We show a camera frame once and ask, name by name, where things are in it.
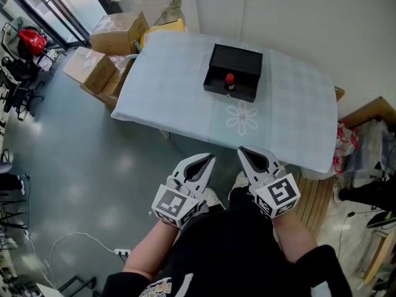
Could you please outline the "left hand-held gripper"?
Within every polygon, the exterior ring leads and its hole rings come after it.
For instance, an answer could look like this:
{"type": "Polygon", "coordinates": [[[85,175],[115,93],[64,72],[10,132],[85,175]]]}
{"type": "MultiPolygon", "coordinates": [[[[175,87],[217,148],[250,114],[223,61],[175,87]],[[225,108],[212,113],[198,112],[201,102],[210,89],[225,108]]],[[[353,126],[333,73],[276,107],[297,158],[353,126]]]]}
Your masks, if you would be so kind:
{"type": "Polygon", "coordinates": [[[215,163],[212,153],[200,153],[180,161],[173,176],[158,188],[152,203],[153,214],[182,230],[192,217],[206,213],[204,190],[215,163]]]}

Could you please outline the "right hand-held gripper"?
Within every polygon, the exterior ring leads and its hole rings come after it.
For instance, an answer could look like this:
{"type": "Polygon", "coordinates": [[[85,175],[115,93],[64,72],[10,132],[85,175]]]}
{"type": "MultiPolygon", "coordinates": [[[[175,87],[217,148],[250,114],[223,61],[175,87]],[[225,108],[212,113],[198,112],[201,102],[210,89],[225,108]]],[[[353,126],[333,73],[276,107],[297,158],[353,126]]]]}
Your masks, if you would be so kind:
{"type": "Polygon", "coordinates": [[[278,168],[279,162],[272,152],[243,145],[237,153],[244,174],[252,184],[249,192],[266,216],[274,219],[296,207],[301,197],[296,181],[291,173],[286,173],[284,167],[278,168]],[[269,170],[275,171],[267,177],[269,170]]]}

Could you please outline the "black box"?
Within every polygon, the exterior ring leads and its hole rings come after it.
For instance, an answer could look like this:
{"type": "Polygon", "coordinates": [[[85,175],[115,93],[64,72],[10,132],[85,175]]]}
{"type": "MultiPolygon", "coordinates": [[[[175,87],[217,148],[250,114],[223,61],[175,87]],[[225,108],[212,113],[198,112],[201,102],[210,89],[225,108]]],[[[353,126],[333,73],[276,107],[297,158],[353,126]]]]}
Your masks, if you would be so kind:
{"type": "Polygon", "coordinates": [[[204,90],[220,95],[254,102],[262,72],[263,54],[216,44],[203,83],[204,90]],[[235,88],[225,89],[227,74],[235,76],[235,88]]]}

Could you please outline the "person's left forearm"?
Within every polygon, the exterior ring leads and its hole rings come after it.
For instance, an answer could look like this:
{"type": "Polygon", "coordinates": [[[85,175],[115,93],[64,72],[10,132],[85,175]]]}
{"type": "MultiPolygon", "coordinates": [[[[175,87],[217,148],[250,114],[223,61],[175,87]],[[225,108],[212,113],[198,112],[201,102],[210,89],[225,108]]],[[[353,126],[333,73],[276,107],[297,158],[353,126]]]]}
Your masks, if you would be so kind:
{"type": "Polygon", "coordinates": [[[131,251],[123,272],[137,273],[153,280],[160,271],[179,233],[179,228],[158,221],[147,236],[131,251]]]}

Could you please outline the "person's right forearm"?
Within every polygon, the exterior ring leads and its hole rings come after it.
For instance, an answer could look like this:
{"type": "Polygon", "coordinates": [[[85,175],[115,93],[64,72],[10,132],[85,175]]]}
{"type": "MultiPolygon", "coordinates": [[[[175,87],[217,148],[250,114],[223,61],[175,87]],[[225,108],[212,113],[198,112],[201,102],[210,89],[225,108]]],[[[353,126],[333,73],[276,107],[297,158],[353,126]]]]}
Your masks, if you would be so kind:
{"type": "Polygon", "coordinates": [[[317,247],[316,240],[294,210],[274,218],[273,226],[288,262],[296,263],[301,257],[317,247]]]}

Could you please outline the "taped brown cardboard box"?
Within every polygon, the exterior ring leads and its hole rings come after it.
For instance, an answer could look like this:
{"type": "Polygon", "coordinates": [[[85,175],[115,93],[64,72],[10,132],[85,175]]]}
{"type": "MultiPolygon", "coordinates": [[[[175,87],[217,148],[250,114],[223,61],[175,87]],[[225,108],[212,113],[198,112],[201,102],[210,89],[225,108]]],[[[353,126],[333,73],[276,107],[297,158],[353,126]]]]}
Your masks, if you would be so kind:
{"type": "Polygon", "coordinates": [[[116,66],[106,54],[81,46],[63,69],[65,75],[95,94],[103,90],[115,71],[116,66]]]}

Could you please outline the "large brown cardboard box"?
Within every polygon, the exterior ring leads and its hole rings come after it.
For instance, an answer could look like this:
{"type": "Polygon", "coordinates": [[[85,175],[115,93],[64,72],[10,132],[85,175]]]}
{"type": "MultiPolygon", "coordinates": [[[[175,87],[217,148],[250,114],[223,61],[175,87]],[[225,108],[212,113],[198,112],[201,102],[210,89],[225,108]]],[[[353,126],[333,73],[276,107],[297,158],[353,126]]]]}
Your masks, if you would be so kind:
{"type": "Polygon", "coordinates": [[[143,12],[104,15],[90,34],[90,44],[94,51],[108,56],[138,53],[135,41],[149,28],[143,12]]]}

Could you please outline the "person's white shoe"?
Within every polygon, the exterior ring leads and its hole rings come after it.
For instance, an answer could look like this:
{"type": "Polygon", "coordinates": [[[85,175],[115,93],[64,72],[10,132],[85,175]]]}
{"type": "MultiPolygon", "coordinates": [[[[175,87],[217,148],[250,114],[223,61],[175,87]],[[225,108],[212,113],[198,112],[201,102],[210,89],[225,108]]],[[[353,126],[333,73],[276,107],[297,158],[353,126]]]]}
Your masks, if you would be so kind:
{"type": "Polygon", "coordinates": [[[241,171],[236,179],[235,179],[235,183],[233,185],[233,187],[231,188],[231,191],[228,194],[228,199],[230,199],[231,193],[234,191],[234,189],[236,188],[240,188],[240,187],[246,187],[249,186],[249,180],[247,178],[247,176],[245,175],[244,171],[241,171]]]}
{"type": "Polygon", "coordinates": [[[219,212],[225,210],[225,206],[211,188],[207,187],[205,189],[204,196],[206,204],[209,207],[209,212],[219,212]]]}

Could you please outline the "person's left white shoe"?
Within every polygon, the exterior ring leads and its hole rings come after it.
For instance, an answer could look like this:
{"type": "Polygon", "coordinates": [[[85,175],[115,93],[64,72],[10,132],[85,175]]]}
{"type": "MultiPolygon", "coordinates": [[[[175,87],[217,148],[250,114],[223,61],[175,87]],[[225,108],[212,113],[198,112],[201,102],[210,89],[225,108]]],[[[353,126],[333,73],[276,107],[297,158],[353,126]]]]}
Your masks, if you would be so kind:
{"type": "Polygon", "coordinates": [[[219,212],[225,210],[225,206],[211,188],[207,187],[205,189],[204,196],[206,204],[209,207],[209,212],[219,212]]]}

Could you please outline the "person's black t-shirt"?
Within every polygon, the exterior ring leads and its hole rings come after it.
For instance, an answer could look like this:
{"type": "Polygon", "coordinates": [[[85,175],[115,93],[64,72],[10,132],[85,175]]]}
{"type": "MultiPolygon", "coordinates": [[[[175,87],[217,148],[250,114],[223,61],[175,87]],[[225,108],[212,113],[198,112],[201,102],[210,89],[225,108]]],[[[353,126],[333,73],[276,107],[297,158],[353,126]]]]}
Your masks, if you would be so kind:
{"type": "Polygon", "coordinates": [[[194,217],[152,278],[110,275],[102,297],[352,297],[334,249],[294,262],[252,202],[194,217]]]}

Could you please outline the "open brown cardboard carton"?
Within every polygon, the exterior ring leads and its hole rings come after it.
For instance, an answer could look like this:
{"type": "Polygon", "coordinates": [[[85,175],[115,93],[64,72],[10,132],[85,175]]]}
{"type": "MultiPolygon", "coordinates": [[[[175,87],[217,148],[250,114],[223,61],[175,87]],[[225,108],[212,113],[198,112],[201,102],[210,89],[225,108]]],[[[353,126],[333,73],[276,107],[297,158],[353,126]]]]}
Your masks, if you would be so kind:
{"type": "Polygon", "coordinates": [[[388,126],[396,124],[396,109],[385,98],[377,97],[348,116],[339,119],[347,128],[356,128],[372,119],[384,120],[388,126]]]}

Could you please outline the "yellow plastic container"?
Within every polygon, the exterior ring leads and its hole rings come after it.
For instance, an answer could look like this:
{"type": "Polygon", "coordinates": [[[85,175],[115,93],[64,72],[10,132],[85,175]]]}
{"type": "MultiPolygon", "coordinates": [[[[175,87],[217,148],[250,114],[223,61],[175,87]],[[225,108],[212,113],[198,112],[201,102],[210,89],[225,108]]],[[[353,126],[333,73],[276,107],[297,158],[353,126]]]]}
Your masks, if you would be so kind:
{"type": "Polygon", "coordinates": [[[182,19],[178,19],[175,22],[170,22],[163,25],[155,25],[148,29],[140,38],[140,47],[143,49],[145,44],[147,44],[149,40],[149,34],[156,31],[167,30],[172,32],[185,32],[186,27],[182,19]]]}

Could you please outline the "black office chair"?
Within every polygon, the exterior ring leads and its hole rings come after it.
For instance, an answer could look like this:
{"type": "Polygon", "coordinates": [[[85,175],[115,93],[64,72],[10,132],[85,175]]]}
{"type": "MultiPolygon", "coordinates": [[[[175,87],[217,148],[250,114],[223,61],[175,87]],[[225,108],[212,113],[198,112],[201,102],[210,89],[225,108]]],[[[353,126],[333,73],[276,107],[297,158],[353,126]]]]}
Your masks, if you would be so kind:
{"type": "Polygon", "coordinates": [[[38,93],[44,82],[40,81],[35,85],[36,79],[37,72],[31,75],[24,71],[23,65],[18,65],[10,57],[3,56],[0,61],[0,110],[9,113],[14,108],[19,121],[25,119],[21,116],[22,113],[29,113],[34,117],[35,113],[31,107],[34,99],[45,99],[38,93]]]}

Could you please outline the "red bag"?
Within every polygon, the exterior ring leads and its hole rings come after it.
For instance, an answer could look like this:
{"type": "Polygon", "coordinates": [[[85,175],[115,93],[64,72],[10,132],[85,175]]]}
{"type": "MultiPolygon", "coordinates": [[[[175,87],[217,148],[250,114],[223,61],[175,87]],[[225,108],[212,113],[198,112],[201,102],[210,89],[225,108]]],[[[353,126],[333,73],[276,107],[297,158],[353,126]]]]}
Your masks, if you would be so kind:
{"type": "Polygon", "coordinates": [[[28,52],[33,56],[39,56],[46,48],[47,40],[34,30],[22,29],[18,36],[28,52]]]}

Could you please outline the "black metal frame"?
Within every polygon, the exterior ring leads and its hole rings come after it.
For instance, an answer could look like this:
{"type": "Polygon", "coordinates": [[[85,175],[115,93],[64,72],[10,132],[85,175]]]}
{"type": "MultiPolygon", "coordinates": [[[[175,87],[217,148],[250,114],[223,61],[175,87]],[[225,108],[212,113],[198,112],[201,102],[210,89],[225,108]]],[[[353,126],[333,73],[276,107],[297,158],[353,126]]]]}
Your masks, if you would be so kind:
{"type": "Polygon", "coordinates": [[[60,293],[65,293],[67,290],[69,292],[66,294],[66,297],[74,297],[78,293],[80,293],[83,289],[89,289],[92,293],[92,297],[94,297],[97,293],[95,290],[97,285],[96,276],[90,277],[88,280],[84,280],[82,277],[78,275],[74,275],[71,279],[69,279],[65,284],[58,288],[60,293]]]}

